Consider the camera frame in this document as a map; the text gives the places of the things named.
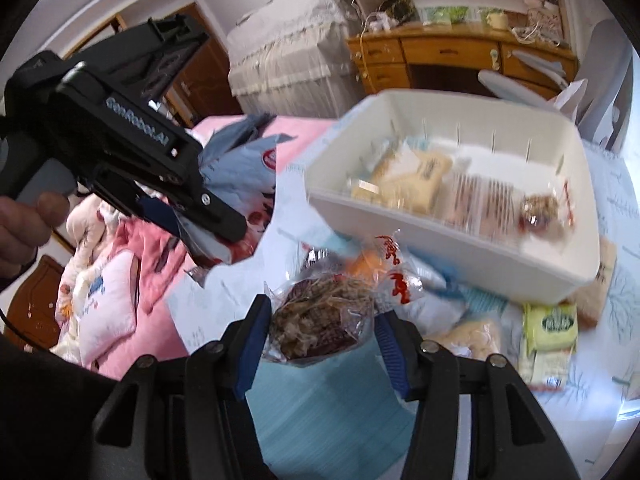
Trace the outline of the person's left hand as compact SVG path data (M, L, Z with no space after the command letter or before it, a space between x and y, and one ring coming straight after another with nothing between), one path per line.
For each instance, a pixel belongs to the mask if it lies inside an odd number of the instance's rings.
M35 206L1 197L1 278L17 278L65 222L70 203L58 193L43 193Z

